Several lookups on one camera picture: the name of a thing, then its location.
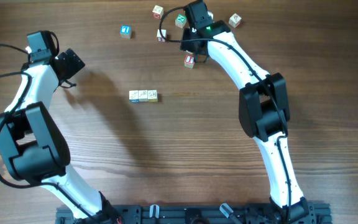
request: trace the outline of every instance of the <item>small cube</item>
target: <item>small cube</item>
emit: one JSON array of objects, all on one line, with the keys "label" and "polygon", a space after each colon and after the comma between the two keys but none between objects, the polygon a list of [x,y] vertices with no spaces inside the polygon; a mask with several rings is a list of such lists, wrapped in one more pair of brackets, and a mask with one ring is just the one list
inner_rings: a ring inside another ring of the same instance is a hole
[{"label": "small cube", "polygon": [[185,59],[185,66],[188,68],[193,68],[194,67],[194,57],[192,57],[191,55],[187,55],[186,59]]},{"label": "small cube", "polygon": [[231,16],[229,19],[229,24],[234,28],[236,28],[240,24],[240,21],[241,21],[241,17],[236,13],[234,13],[234,15]]},{"label": "small cube", "polygon": [[129,91],[129,100],[133,103],[139,102],[139,91],[137,90],[131,90]]},{"label": "small cube", "polygon": [[131,34],[132,34],[131,27],[130,26],[121,26],[120,34],[121,34],[121,37],[130,39]]},{"label": "small cube", "polygon": [[156,90],[147,90],[147,99],[149,102],[158,102],[158,94]]},{"label": "small cube", "polygon": [[153,17],[156,19],[161,19],[162,14],[164,14],[164,8],[161,6],[154,6]]},{"label": "small cube", "polygon": [[183,29],[186,25],[186,16],[179,14],[177,19],[175,20],[175,25]]},{"label": "small cube", "polygon": [[[166,30],[161,30],[162,32],[162,35],[167,38],[167,31]],[[161,34],[160,34],[160,30],[157,30],[157,40],[159,42],[165,42],[164,38],[161,37]]]},{"label": "small cube", "polygon": [[147,98],[147,90],[139,90],[139,101],[147,102],[149,99]]}]

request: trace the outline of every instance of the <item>toy block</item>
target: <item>toy block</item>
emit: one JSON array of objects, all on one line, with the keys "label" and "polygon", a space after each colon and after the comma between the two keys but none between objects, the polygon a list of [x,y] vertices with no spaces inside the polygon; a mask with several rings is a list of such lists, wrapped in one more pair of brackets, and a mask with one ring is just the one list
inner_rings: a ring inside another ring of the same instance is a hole
[{"label": "toy block", "polygon": [[147,99],[149,102],[158,102],[158,94],[156,90],[147,90]]},{"label": "toy block", "polygon": [[[167,38],[167,31],[166,30],[161,30],[162,32],[162,35]],[[160,34],[160,30],[157,30],[157,40],[159,42],[165,42],[164,38],[161,37],[161,34]]]},{"label": "toy block", "polygon": [[149,99],[147,98],[147,90],[139,90],[139,101],[147,102]]},{"label": "toy block", "polygon": [[182,14],[179,14],[177,19],[175,20],[175,25],[183,29],[186,25],[186,17]]},{"label": "toy block", "polygon": [[137,90],[129,91],[129,100],[133,103],[139,102],[139,91]]},{"label": "toy block", "polygon": [[188,68],[194,67],[194,57],[187,55],[185,59],[185,66]]},{"label": "toy block", "polygon": [[132,30],[130,26],[121,26],[121,31],[119,32],[121,34],[121,37],[130,39]]},{"label": "toy block", "polygon": [[234,13],[234,15],[231,16],[229,19],[229,24],[234,28],[236,28],[240,24],[240,21],[241,21],[241,17],[236,13]]},{"label": "toy block", "polygon": [[161,19],[162,14],[164,14],[164,8],[161,6],[154,6],[153,17],[156,19]]}]

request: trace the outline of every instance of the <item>wooden tabletop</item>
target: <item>wooden tabletop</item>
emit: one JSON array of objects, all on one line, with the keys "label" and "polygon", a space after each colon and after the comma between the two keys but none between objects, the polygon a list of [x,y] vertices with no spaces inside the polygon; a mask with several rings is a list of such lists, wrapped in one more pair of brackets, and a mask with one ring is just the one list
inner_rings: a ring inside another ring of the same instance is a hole
[{"label": "wooden tabletop", "polygon": [[[158,19],[189,1],[63,2],[0,0],[0,43],[24,49],[26,35],[57,34],[86,67],[58,88],[50,114],[71,151],[71,163],[113,204],[220,205],[268,202],[259,149],[238,120],[238,89],[213,60],[184,67],[178,44],[156,40]],[[289,147],[309,201],[330,203],[334,223],[358,223],[358,1],[206,0],[214,19],[232,29],[262,68],[286,79]],[[163,27],[181,37],[173,13]],[[132,38],[121,38],[121,25]],[[0,73],[26,56],[0,48]],[[0,79],[0,113],[20,77]],[[129,90],[157,90],[158,103],[130,103]],[[0,169],[10,178],[0,156]],[[0,183],[0,223],[54,223],[62,205],[37,188]]]}]

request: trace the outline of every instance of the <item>table surface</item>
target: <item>table surface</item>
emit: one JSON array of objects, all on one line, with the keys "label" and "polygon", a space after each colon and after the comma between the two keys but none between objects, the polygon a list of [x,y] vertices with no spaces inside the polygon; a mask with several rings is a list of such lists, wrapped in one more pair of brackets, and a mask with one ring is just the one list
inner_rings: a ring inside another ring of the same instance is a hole
[{"label": "table surface", "polygon": [[[24,49],[26,35],[54,31],[86,67],[58,88],[50,114],[71,163],[113,204],[219,205],[268,202],[259,149],[238,121],[238,89],[213,60],[194,69],[174,43],[156,41],[155,4],[182,1],[62,2],[0,0],[0,42]],[[240,46],[287,81],[289,146],[305,197],[330,203],[334,223],[358,223],[358,1],[206,0],[215,20],[234,13]],[[177,13],[164,23],[172,39]],[[132,27],[132,38],[119,35]],[[0,73],[26,56],[0,49]],[[0,113],[20,77],[0,79]],[[158,103],[130,103],[129,90],[158,90]],[[9,174],[0,156],[4,177]],[[53,223],[61,202],[37,188],[0,183],[0,223]]]}]

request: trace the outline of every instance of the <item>block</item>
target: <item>block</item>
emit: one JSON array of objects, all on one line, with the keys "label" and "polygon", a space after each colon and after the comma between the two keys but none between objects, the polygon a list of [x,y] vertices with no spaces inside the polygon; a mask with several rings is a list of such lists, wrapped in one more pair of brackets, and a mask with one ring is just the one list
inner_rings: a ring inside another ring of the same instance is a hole
[{"label": "block", "polygon": [[139,91],[137,90],[129,91],[129,100],[133,103],[139,102]]},{"label": "block", "polygon": [[186,16],[179,14],[177,19],[175,20],[175,25],[183,29],[186,25]]},{"label": "block", "polygon": [[234,28],[236,28],[240,24],[240,21],[241,21],[241,17],[236,13],[234,13],[234,15],[231,16],[229,19],[229,24]]},{"label": "block", "polygon": [[161,19],[162,14],[164,14],[164,8],[161,6],[154,6],[153,17],[156,19]]},{"label": "block", "polygon": [[158,94],[156,90],[147,90],[147,99],[149,102],[158,102]]},{"label": "block", "polygon": [[187,55],[185,58],[185,66],[188,68],[193,68],[194,67],[194,57],[192,57],[191,55]]},{"label": "block", "polygon": [[149,99],[147,98],[147,90],[139,90],[139,101],[147,102]]},{"label": "block", "polygon": [[121,26],[121,31],[119,32],[121,34],[121,37],[130,39],[132,30],[130,26]]},{"label": "block", "polygon": [[[167,31],[166,30],[161,30],[162,32],[162,35],[167,38]],[[157,40],[159,42],[165,42],[164,38],[161,37],[161,34],[160,34],[160,30],[157,30]]]}]

